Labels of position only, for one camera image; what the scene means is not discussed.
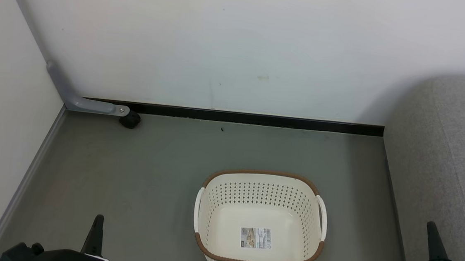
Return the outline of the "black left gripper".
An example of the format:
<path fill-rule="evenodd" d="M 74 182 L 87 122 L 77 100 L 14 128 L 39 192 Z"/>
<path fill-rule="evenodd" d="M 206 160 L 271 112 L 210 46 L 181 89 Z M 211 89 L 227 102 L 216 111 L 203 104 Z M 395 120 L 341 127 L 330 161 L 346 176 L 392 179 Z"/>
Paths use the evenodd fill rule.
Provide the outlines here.
<path fill-rule="evenodd" d="M 19 243 L 3 252 L 1 261 L 109 261 L 102 258 L 104 216 L 97 215 L 92 223 L 81 252 L 70 249 L 45 251 L 38 242 L 28 247 Z"/>

